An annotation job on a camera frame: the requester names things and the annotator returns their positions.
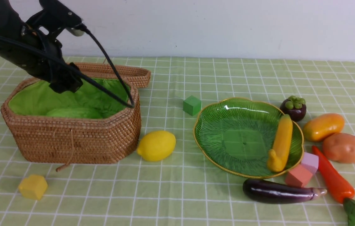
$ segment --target wicker basket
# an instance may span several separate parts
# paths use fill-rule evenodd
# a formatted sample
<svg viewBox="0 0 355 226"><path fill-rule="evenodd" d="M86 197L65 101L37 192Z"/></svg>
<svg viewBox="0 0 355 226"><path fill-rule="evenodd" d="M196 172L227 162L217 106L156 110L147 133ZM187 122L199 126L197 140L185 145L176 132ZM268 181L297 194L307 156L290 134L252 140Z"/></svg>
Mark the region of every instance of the wicker basket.
<svg viewBox="0 0 355 226"><path fill-rule="evenodd" d="M76 63L82 73L92 78L117 78L106 64ZM141 113L138 88L149 84L151 72L137 67L116 66L120 76L130 86L135 108L101 120L80 120L45 116L16 115L8 103L25 87L39 81L29 78L21 82L1 107L22 156L35 163L113 164L136 150Z"/></svg>

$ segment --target green fabric lining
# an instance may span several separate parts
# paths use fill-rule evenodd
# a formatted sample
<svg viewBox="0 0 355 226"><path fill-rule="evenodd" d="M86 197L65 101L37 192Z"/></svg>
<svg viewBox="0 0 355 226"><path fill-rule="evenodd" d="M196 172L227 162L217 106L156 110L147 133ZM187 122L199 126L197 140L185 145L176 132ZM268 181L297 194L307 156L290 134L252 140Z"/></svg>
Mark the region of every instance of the green fabric lining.
<svg viewBox="0 0 355 226"><path fill-rule="evenodd" d="M129 97L117 79L94 78L107 90L128 101ZM10 101L10 109L23 116L104 119L126 107L86 81L75 93L55 93L46 81L38 81L18 92Z"/></svg>

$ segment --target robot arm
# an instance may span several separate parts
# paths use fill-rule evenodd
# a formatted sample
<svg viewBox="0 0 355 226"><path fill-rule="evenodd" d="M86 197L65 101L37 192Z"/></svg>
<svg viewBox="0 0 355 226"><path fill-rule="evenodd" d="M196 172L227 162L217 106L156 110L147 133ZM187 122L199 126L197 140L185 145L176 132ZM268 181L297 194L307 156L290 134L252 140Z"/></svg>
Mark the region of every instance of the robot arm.
<svg viewBox="0 0 355 226"><path fill-rule="evenodd" d="M0 0L0 56L31 76L47 81L56 93L74 93L83 85L84 79L122 105L134 108L135 104L126 84L82 19L58 0L40 0L40 4L42 10L24 22L13 10L9 0ZM45 28L48 34L44 34L40 30L41 27ZM74 36L87 33L95 41L129 96L130 104L82 74L73 63L65 63L62 44L57 40L57 36L65 29Z"/></svg>

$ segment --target purple eggplant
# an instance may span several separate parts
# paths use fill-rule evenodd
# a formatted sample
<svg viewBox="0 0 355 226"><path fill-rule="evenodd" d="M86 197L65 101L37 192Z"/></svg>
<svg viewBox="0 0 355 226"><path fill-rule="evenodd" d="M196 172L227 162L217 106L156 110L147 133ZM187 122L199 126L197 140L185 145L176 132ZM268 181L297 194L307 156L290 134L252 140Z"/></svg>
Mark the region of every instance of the purple eggplant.
<svg viewBox="0 0 355 226"><path fill-rule="evenodd" d="M282 102L279 109L284 114L288 114L293 121L298 122L304 118L306 113L305 100L296 96L290 96Z"/></svg>
<svg viewBox="0 0 355 226"><path fill-rule="evenodd" d="M253 201L268 204L302 203L327 194L323 188L287 186L261 179L247 179L243 183L243 192Z"/></svg>

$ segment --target table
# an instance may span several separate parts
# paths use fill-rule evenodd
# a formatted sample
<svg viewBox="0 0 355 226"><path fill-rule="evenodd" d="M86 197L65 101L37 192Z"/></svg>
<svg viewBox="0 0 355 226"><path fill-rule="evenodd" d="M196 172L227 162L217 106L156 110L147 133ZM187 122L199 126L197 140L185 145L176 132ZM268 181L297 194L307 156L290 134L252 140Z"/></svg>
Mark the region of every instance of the table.
<svg viewBox="0 0 355 226"><path fill-rule="evenodd" d="M66 57L98 62L98 57ZM115 58L115 64L152 71L140 89L143 132L168 130L177 139L174 153L148 163L132 153L114 165L27 162L0 114L0 225L3 226L330 226L346 225L342 206L330 196L293 205L251 202L242 193L244 178L205 159L193 140L196 116L182 110L194 95L203 107L232 96L279 105L291 95L307 101L303 122L326 112L346 119L355 135L355 62L191 57ZM0 106L29 76L0 58ZM310 151L310 143L305 144ZM355 187L355 165L334 166ZM44 175L49 188L41 201L24 199L17 186L30 174ZM283 178L274 179L282 182ZM324 186L317 173L308 186Z"/></svg>

